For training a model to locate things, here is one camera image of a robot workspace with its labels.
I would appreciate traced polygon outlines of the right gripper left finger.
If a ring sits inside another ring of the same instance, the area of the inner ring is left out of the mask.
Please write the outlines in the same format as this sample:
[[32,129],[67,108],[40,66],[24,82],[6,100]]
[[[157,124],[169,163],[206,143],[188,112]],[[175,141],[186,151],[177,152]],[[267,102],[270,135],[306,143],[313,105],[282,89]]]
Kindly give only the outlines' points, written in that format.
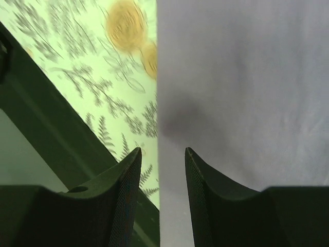
[[2,186],[1,246],[128,246],[141,160],[141,149],[136,148],[68,192]]

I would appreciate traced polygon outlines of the purple t shirt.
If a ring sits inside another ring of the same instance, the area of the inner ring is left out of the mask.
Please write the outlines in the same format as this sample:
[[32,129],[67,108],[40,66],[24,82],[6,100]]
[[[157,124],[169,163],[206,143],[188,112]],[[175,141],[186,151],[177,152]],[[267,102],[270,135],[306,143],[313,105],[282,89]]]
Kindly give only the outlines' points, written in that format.
[[193,246],[185,149],[252,189],[328,184],[328,1],[158,1],[161,246]]

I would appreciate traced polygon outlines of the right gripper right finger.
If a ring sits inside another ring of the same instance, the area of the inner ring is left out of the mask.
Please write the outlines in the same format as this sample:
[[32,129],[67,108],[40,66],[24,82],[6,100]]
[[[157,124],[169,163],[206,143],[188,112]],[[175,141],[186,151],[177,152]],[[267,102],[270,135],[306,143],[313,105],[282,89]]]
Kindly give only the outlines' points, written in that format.
[[255,191],[185,150],[195,246],[328,246],[328,187]]

